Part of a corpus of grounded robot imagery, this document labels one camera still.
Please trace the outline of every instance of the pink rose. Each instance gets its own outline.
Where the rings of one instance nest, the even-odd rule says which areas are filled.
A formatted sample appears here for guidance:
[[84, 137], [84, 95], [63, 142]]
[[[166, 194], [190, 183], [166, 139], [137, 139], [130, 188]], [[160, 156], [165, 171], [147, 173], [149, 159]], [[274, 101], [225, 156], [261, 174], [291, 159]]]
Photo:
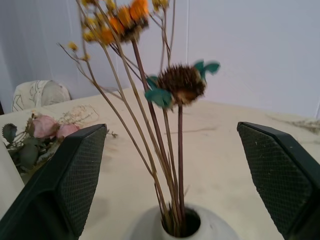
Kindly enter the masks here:
[[74, 124], [62, 125], [62, 126], [60, 126], [58, 132], [56, 133], [56, 137], [58, 139], [60, 139], [62, 137], [65, 138], [66, 136], [75, 133], [79, 129], [80, 128], [77, 125], [74, 125]]
[[56, 135], [58, 123], [52, 117], [41, 115], [32, 120], [34, 125], [33, 136], [36, 138], [50, 138]]

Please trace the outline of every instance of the vase opening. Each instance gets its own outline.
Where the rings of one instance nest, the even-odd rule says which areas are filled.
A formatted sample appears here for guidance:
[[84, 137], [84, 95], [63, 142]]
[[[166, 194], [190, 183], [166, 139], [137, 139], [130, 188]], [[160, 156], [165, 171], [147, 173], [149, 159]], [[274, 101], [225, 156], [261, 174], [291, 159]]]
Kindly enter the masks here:
[[[185, 208], [185, 222], [186, 222], [185, 234], [183, 236], [177, 237], [177, 239], [184, 239], [184, 238], [191, 237], [199, 230], [201, 225], [201, 220], [197, 212], [187, 207]], [[170, 232], [168, 232], [168, 228], [167, 226], [164, 226], [163, 221], [162, 221], [162, 227], [167, 234], [169, 234], [172, 237], [176, 237], [176, 236], [173, 236]]]

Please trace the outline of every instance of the white vase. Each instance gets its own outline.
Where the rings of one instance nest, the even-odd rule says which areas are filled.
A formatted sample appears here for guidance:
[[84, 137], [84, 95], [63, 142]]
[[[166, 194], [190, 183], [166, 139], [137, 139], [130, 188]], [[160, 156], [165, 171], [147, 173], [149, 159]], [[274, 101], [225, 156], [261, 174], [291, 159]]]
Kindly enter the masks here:
[[187, 204], [200, 218], [199, 229], [191, 236], [178, 238], [169, 235], [161, 223], [159, 207], [153, 207], [129, 228], [123, 240], [241, 240], [236, 232], [219, 216], [200, 206]]

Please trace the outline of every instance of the brown seed head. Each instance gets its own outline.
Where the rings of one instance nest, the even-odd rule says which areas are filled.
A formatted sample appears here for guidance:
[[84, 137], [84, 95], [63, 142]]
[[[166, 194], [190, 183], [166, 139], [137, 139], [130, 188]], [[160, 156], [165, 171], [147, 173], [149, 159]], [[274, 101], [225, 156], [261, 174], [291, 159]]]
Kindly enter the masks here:
[[205, 92], [206, 83], [199, 71], [188, 65], [176, 65], [162, 72], [158, 78], [159, 88], [172, 93], [175, 103], [188, 105]]

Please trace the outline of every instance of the marble table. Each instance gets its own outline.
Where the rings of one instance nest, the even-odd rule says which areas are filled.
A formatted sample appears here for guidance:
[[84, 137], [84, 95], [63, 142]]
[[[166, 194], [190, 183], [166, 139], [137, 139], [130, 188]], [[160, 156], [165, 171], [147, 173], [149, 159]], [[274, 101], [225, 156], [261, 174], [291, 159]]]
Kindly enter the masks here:
[[[124, 92], [143, 131], [147, 133], [134, 94], [131, 89], [126, 89]], [[140, 96], [143, 104], [147, 106], [142, 92]], [[119, 99], [111, 95], [110, 99], [125, 119], [141, 146], [141, 150], [145, 152], [126, 107]], [[110, 131], [118, 134], [116, 138], [111, 135], [106, 138], [99, 182], [80, 239], [120, 240], [126, 229], [140, 214], [157, 204], [157, 198], [153, 181], [137, 150], [112, 109], [100, 95], [6, 114], [0, 116], [0, 126], [13, 123], [22, 130], [32, 111], [58, 119], [63, 113], [79, 105], [91, 106], [97, 113], [88, 125], [106, 123]], [[162, 129], [162, 137], [166, 139], [161, 109], [157, 108], [156, 114]], [[177, 150], [177, 111], [170, 112], [168, 115], [173, 147]], [[320, 162], [320, 145], [315, 143], [319, 141], [320, 136], [276, 121], [270, 116], [288, 121], [302, 119], [296, 115], [276, 114], [203, 100], [184, 108], [184, 185], [188, 188], [185, 200], [214, 211], [244, 240], [282, 240], [283, 237], [277, 231], [252, 182], [244, 149], [237, 132], [237, 123], [239, 121], [251, 122], [287, 132]], [[5, 156], [6, 149], [2, 147], [0, 151], [1, 156]], [[164, 177], [160, 167], [158, 169], [164, 195], [166, 199], [169, 199]], [[6, 171], [11, 171], [12, 174], [0, 176], [0, 182], [3, 181], [3, 178], [7, 178], [5, 180], [8, 183], [0, 185], [1, 195], [4, 195], [4, 191], [9, 194], [6, 202], [1, 203], [2, 208], [0, 209], [2, 210], [10, 206], [22, 189], [19, 176], [14, 173], [15, 169], [12, 166], [6, 166]]]

